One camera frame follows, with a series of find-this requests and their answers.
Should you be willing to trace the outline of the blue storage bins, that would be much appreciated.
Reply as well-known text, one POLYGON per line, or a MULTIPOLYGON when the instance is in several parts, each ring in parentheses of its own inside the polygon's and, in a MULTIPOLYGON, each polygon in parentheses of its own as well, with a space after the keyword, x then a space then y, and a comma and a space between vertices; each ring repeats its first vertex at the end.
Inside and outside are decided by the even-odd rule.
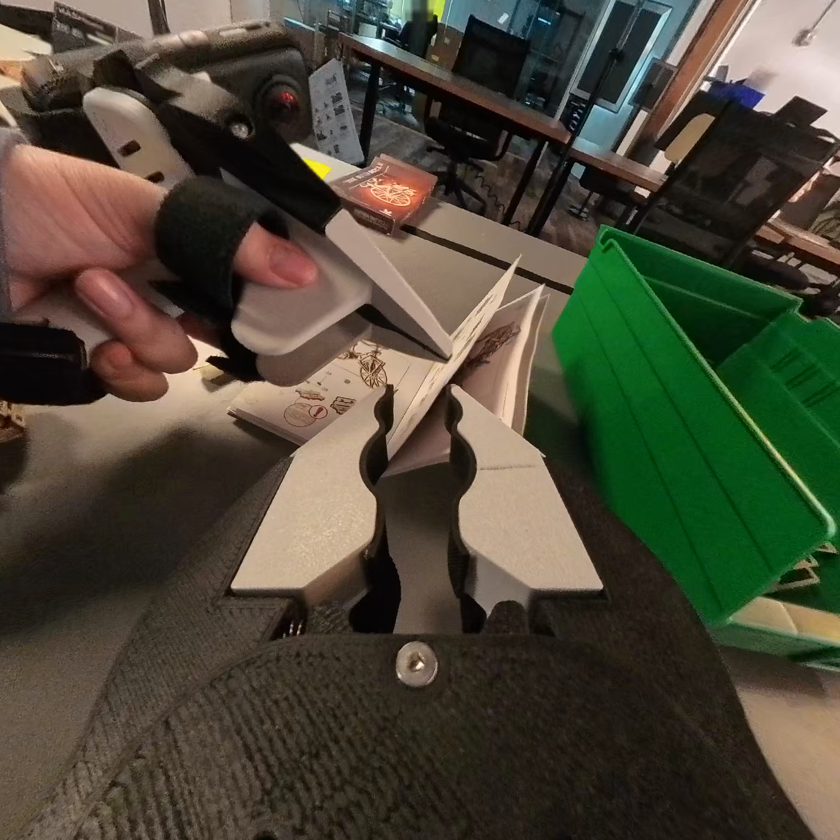
POLYGON ((745 83, 744 80, 719 80, 711 79, 705 93, 722 102, 736 102, 745 109, 755 109, 764 99, 761 90, 754 89, 745 83))

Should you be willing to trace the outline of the printed paper sheet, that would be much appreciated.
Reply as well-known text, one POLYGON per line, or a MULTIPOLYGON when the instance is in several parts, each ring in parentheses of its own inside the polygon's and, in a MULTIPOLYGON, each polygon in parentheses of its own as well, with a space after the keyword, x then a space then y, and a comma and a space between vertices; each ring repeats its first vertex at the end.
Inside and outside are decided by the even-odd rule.
POLYGON ((318 150, 350 165, 362 165, 364 152, 355 126, 343 65, 332 58, 308 79, 312 133, 318 150))

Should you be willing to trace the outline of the green plastic bin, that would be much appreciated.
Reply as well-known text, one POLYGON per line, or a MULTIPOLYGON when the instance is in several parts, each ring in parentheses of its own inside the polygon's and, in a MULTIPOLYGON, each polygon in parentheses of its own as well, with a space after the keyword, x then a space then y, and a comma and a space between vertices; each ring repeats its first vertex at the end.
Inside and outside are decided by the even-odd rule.
POLYGON ((603 226, 552 331, 608 507, 716 631, 767 596, 838 615, 838 325, 603 226))

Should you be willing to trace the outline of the brown printed box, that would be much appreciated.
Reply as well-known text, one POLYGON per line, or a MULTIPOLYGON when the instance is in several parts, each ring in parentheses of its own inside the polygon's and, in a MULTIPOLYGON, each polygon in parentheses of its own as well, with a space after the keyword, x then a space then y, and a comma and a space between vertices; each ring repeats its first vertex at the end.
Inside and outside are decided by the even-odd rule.
POLYGON ((361 225, 394 236, 420 213, 438 177, 388 154, 330 182, 344 209, 361 225))

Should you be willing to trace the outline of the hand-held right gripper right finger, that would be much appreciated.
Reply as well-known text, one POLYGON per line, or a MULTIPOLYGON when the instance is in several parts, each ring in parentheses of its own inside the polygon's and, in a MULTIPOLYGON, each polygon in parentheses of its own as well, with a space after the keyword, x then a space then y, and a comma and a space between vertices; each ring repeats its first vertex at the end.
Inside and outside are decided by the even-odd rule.
POLYGON ((603 582, 541 453, 460 386, 448 388, 455 481, 448 573, 463 614, 599 596, 603 582))

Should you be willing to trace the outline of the printed instruction booklet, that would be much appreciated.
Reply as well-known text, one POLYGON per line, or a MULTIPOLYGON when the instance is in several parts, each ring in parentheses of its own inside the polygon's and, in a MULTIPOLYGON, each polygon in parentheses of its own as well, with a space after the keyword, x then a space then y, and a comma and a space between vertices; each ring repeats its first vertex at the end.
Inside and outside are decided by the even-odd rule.
POLYGON ((361 340, 300 384, 247 385, 228 406, 233 418, 304 445, 378 387, 394 389, 386 436, 388 476, 444 463, 448 385, 459 386, 515 433, 522 434, 530 370, 549 295, 545 286, 502 304, 520 259, 453 334, 447 362, 420 360, 361 340))

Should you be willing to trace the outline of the long brown table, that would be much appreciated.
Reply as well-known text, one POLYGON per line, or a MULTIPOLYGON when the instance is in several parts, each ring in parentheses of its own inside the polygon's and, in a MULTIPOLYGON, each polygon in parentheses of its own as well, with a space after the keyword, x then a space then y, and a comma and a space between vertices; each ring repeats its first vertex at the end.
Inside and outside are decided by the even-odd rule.
MULTIPOLYGON (((570 159, 649 193, 656 192, 665 183, 663 173, 589 141, 576 140, 571 147, 570 159)), ((764 223, 752 239, 762 245, 780 246, 801 261, 838 276, 838 247, 777 217, 764 223)))
POLYGON ((537 142, 513 197, 507 205, 507 211, 502 218, 504 225, 509 225, 512 221, 545 145, 558 144, 568 148, 573 143, 571 132, 558 119, 552 119, 544 113, 530 109, 497 91, 482 87, 472 80, 436 66, 435 63, 391 45, 383 39, 340 33, 338 42, 342 58, 357 58, 368 64, 371 69, 359 128, 364 164, 367 164, 370 158, 371 134, 383 68, 390 70, 399 81, 405 82, 419 92, 441 102, 454 99, 470 105, 485 116, 498 121, 510 135, 537 142))

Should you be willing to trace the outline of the black mesh office chair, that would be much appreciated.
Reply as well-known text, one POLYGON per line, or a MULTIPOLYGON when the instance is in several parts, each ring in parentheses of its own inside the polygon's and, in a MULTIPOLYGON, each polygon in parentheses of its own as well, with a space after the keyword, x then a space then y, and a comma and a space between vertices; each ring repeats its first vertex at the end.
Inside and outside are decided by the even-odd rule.
POLYGON ((762 225, 838 152, 838 138, 731 102, 625 226, 730 268, 762 225))

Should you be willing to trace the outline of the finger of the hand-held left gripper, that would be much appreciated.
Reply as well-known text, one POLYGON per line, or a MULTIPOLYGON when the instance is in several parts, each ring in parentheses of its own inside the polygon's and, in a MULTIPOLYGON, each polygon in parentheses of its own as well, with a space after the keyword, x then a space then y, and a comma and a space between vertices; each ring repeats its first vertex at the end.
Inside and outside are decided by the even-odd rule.
POLYGON ((324 234, 371 283, 368 308, 374 315, 369 320, 400 335, 404 342, 413 343, 418 348, 416 355, 449 360, 452 339, 351 213, 340 209, 327 223, 324 234))

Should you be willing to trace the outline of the person's left hand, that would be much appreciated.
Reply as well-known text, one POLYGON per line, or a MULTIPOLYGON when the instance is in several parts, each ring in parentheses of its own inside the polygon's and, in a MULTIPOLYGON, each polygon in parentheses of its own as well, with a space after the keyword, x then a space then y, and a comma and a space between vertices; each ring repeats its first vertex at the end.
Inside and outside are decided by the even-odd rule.
POLYGON ((191 337, 209 328, 174 319, 123 279, 154 256, 156 184, 102 164, 16 141, 2 157, 2 314, 68 285, 112 340, 91 356, 106 391, 128 402, 162 398, 167 375, 197 360, 191 337))

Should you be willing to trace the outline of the flat cardboard piece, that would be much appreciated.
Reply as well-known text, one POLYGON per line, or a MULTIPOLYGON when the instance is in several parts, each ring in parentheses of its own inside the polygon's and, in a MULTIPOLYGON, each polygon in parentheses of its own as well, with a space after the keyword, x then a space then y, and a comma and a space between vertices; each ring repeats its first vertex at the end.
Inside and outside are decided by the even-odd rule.
POLYGON ((839 617, 762 596, 731 616, 716 633, 722 646, 790 658, 838 651, 839 617))

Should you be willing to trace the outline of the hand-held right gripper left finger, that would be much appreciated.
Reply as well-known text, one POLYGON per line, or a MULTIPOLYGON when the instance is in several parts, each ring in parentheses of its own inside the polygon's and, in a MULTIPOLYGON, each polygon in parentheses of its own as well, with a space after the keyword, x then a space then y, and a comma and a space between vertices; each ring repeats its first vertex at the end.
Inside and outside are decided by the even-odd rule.
POLYGON ((297 450, 231 580, 232 595, 397 613, 400 577, 375 495, 393 411, 393 386, 380 386, 297 450))

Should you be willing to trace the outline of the background office chair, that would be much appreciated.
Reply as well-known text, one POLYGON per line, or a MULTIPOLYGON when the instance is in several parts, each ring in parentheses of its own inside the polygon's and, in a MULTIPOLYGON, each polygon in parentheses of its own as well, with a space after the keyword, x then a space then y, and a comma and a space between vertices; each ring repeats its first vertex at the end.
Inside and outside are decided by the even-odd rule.
MULTIPOLYGON (((529 55, 529 42, 495 28, 471 15, 455 58, 453 73, 480 87, 511 98, 529 55)), ((441 179, 444 194, 453 195, 457 204, 469 209, 467 200, 485 215, 487 201, 459 176, 459 167, 483 172, 480 161, 498 162, 507 152, 511 132, 477 108, 460 101, 443 101, 437 115, 424 116, 424 130, 435 141, 427 151, 448 158, 444 170, 434 175, 441 179)))

